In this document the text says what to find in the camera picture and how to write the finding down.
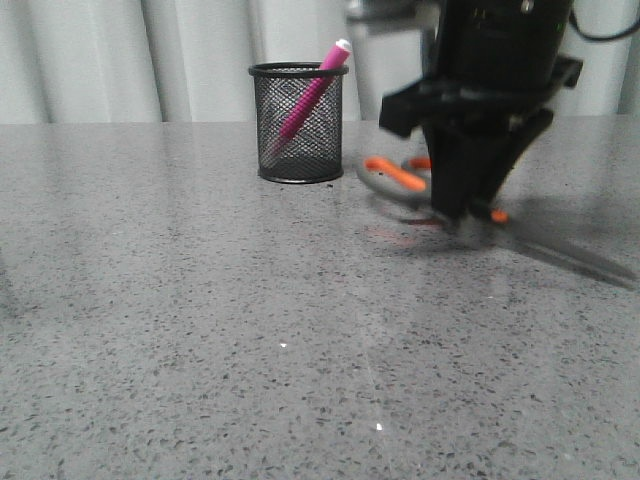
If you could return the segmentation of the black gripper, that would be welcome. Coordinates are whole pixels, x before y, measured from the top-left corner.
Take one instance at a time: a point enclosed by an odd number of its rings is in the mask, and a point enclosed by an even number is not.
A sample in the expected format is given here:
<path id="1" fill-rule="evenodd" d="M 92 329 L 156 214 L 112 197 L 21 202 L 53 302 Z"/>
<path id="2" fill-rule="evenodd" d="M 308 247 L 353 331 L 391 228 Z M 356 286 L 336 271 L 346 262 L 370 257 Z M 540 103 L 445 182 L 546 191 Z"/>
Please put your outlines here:
<path id="1" fill-rule="evenodd" d="M 559 52 L 570 1 L 442 1 L 429 68 L 382 100 L 379 124 L 406 137 L 430 117 L 523 115 L 561 88 L 576 86 L 583 63 Z M 493 200 L 530 144 L 551 124 L 542 108 L 508 134 L 424 123 L 431 160 L 431 205 L 446 217 L 491 218 Z"/>

